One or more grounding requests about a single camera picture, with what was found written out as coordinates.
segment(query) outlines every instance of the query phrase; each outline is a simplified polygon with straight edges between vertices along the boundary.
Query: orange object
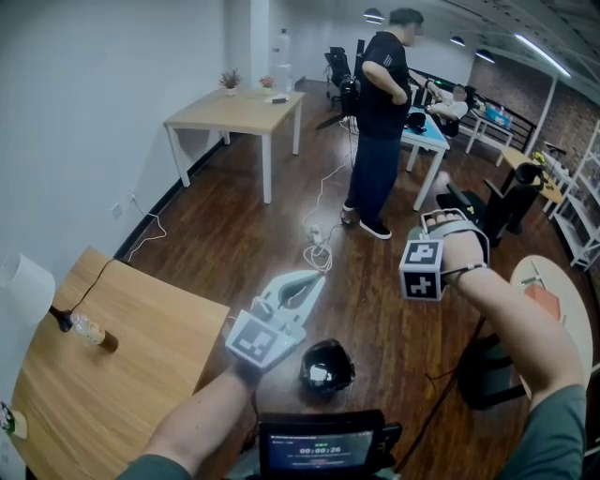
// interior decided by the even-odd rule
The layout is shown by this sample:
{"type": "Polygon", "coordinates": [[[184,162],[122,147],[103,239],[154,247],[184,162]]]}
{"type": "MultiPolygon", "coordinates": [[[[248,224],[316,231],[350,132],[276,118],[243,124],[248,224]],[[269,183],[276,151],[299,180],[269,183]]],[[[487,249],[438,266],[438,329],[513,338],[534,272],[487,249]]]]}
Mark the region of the orange object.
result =
{"type": "Polygon", "coordinates": [[[539,306],[552,315],[554,320],[557,322],[561,320],[561,302],[556,295],[542,288],[537,283],[532,283],[527,287],[525,289],[525,294],[535,300],[539,306]]]}

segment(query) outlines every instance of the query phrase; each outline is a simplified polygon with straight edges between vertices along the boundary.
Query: dark jeans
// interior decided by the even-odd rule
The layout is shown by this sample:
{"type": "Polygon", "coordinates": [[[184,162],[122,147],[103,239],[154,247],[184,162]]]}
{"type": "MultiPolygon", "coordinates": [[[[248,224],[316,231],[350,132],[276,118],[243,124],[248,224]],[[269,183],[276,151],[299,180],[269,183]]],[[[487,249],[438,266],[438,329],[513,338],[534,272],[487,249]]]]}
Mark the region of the dark jeans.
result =
{"type": "Polygon", "coordinates": [[[358,210],[363,221],[379,217],[396,177],[400,162],[400,139],[358,137],[356,161],[347,204],[358,210]]]}

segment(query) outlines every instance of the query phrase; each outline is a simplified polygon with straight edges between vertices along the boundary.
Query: black sneaker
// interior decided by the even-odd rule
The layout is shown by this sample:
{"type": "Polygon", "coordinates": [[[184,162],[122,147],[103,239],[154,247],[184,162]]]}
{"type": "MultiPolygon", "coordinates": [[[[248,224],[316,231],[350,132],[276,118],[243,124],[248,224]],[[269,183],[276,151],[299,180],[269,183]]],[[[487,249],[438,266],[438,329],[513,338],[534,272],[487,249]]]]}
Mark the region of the black sneaker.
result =
{"type": "Polygon", "coordinates": [[[344,202],[341,207],[343,208],[344,212],[353,212],[356,210],[356,207],[352,206],[348,201],[344,202]]]}
{"type": "Polygon", "coordinates": [[[392,233],[385,228],[383,222],[381,220],[364,222],[360,220],[360,226],[365,229],[367,232],[375,235],[377,238],[381,238],[382,240],[389,240],[392,238],[392,233]]]}

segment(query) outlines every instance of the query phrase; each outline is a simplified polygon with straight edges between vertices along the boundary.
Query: desk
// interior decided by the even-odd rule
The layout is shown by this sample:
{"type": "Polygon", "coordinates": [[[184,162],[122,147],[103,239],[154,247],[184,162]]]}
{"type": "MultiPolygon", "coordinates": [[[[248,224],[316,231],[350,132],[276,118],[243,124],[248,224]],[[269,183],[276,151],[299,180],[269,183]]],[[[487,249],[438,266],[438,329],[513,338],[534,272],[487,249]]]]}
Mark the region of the desk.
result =
{"type": "MultiPolygon", "coordinates": [[[[500,131],[504,135],[506,135],[506,142],[504,143],[505,147],[508,147],[510,145],[510,142],[513,141],[514,133],[511,130],[501,127],[500,125],[495,124],[494,122],[488,120],[484,113],[481,113],[478,110],[471,110],[470,114],[472,114],[475,117],[476,122],[475,122],[475,127],[472,131],[471,139],[469,140],[469,144],[467,145],[467,149],[465,150],[465,153],[468,153],[468,154],[471,153],[471,148],[473,147],[473,143],[475,142],[475,137],[478,137],[479,140],[481,140],[484,137],[484,135],[486,134],[486,129],[488,127],[492,127],[494,129],[500,131]],[[481,127],[482,124],[483,124],[483,128],[481,129],[481,132],[479,132],[479,127],[481,127]]],[[[503,161],[503,154],[500,153],[500,156],[498,157],[498,161],[496,161],[496,167],[499,167],[500,164],[502,163],[502,161],[503,161]]]]}
{"type": "Polygon", "coordinates": [[[164,125],[169,132],[172,155],[184,187],[189,187],[189,177],[176,133],[178,128],[220,130],[225,144],[230,143],[230,132],[249,133],[262,137],[262,197],[265,203],[270,203],[271,135],[291,112],[295,112],[293,154],[298,155],[300,148],[304,94],[290,92],[287,95],[290,96],[287,103],[273,105],[264,101],[266,96],[261,90],[243,90],[234,97],[227,97],[225,90],[216,90],[167,119],[164,125]]]}
{"type": "MultiPolygon", "coordinates": [[[[72,308],[109,259],[88,248],[54,297],[72,308]]],[[[228,308],[111,262],[77,308],[119,339],[107,353],[47,315],[12,405],[29,438],[12,437],[39,480],[113,480],[160,420],[192,395],[228,308]]]]}
{"type": "MultiPolygon", "coordinates": [[[[522,165],[523,163],[533,163],[533,160],[525,157],[525,155],[511,147],[506,147],[502,150],[501,160],[502,159],[506,160],[506,163],[508,163],[511,168],[510,173],[506,177],[506,180],[504,180],[502,188],[500,189],[501,193],[506,193],[506,191],[510,188],[511,184],[513,183],[513,180],[515,179],[515,170],[518,168],[518,166],[522,165]]],[[[544,172],[543,175],[548,183],[544,184],[544,188],[542,189],[540,194],[553,203],[561,203],[563,201],[561,189],[556,185],[554,180],[548,177],[548,174],[546,172],[544,172]]],[[[533,182],[533,184],[539,185],[539,180],[536,179],[535,182],[533,182]]]]}
{"type": "MultiPolygon", "coordinates": [[[[588,312],[571,279],[557,264],[544,257],[533,255],[521,260],[510,277],[511,285],[516,286],[521,280],[535,277],[536,273],[532,261],[535,262],[540,277],[544,280],[546,289],[559,298],[561,315],[564,316],[562,326],[564,326],[564,329],[577,346],[581,365],[583,366],[585,386],[587,388],[590,376],[592,375],[593,360],[592,330],[590,328],[588,312]]],[[[531,397],[531,391],[525,382],[523,386],[527,395],[531,397]]]]}
{"type": "MultiPolygon", "coordinates": [[[[424,113],[423,109],[418,109],[415,107],[411,108],[411,113],[419,112],[424,113]]],[[[421,186],[421,190],[416,198],[416,202],[412,209],[415,212],[418,212],[421,209],[421,205],[427,196],[429,189],[431,188],[431,184],[435,180],[435,175],[438,173],[440,169],[440,164],[442,163],[443,154],[446,150],[450,149],[450,145],[446,141],[445,137],[440,132],[440,129],[435,122],[431,118],[428,113],[425,113],[426,123],[425,128],[427,129],[423,133],[414,133],[412,130],[405,128],[402,133],[402,142],[413,145],[411,157],[409,158],[409,163],[406,167],[407,172],[412,172],[414,167],[414,162],[416,161],[416,156],[419,153],[419,148],[423,147],[428,150],[433,150],[436,152],[435,158],[431,162],[431,166],[429,167],[429,172],[427,173],[427,177],[425,178],[425,182],[423,182],[423,186],[421,186]]]]}

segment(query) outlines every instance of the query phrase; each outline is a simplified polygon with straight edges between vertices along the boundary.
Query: black t-shirt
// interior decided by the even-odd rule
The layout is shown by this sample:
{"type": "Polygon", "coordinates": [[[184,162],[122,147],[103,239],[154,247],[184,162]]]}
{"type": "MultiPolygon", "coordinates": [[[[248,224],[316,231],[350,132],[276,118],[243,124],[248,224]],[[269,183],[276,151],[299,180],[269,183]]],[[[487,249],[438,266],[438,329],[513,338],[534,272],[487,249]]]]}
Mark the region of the black t-shirt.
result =
{"type": "Polygon", "coordinates": [[[361,94],[358,102],[358,128],[361,134],[376,139],[399,139],[411,108],[409,68],[404,46],[390,32],[378,32],[365,50],[364,61],[374,62],[390,72],[409,99],[404,105],[394,105],[392,96],[371,83],[361,70],[361,94]]]}

